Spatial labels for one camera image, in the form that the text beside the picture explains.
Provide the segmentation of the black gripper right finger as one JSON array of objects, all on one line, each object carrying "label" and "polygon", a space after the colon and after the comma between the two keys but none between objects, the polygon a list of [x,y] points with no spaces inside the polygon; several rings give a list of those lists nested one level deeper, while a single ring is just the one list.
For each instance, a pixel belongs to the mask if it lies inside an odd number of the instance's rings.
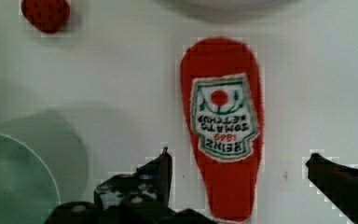
[{"label": "black gripper right finger", "polygon": [[358,169],[312,153],[305,163],[308,180],[350,221],[358,224]]}]

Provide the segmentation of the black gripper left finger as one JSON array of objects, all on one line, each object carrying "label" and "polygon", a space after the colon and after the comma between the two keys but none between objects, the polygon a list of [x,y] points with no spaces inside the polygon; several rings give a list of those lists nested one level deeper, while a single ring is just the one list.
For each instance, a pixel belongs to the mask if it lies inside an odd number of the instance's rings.
[{"label": "black gripper left finger", "polygon": [[151,198],[167,205],[172,185],[172,156],[167,147],[152,161],[137,167],[132,174],[118,174],[94,190],[95,204],[107,210],[120,206],[126,197]]}]

